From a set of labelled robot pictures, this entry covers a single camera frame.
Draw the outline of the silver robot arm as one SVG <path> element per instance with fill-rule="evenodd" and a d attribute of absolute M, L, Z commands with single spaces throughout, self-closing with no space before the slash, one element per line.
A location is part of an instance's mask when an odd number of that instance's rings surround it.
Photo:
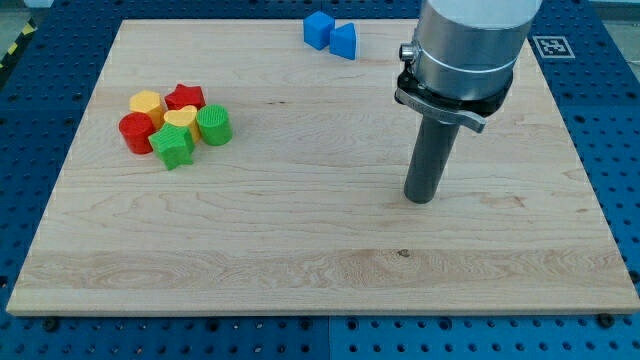
<path fill-rule="evenodd" d="M 540 0 L 425 0 L 396 100 L 445 125 L 483 131 L 502 105 Z"/>

